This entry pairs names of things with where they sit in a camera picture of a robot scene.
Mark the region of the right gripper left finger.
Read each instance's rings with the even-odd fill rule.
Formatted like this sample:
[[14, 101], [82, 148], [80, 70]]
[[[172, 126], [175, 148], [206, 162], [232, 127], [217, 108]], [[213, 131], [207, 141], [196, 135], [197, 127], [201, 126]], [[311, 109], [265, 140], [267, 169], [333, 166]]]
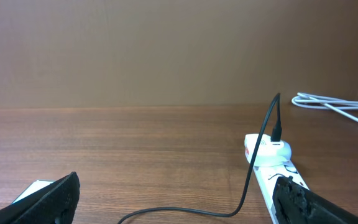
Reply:
[[0, 210], [0, 224], [72, 224], [80, 199], [76, 172]]

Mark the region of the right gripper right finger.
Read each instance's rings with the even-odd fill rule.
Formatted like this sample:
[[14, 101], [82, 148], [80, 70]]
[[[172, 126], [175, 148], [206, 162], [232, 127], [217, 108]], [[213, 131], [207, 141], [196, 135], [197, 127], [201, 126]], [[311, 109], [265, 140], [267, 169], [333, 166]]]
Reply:
[[358, 224], [358, 216], [297, 184], [292, 176], [277, 179], [272, 200], [279, 224]]

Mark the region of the turquoise-screen smartphone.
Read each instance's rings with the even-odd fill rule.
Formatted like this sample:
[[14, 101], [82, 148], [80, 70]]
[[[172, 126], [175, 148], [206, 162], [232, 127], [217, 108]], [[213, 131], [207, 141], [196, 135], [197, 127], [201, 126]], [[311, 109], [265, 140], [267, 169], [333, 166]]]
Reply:
[[26, 198], [30, 194], [52, 184], [53, 181], [49, 180], [36, 180], [35, 182], [31, 183], [12, 203], [16, 203], [23, 198]]

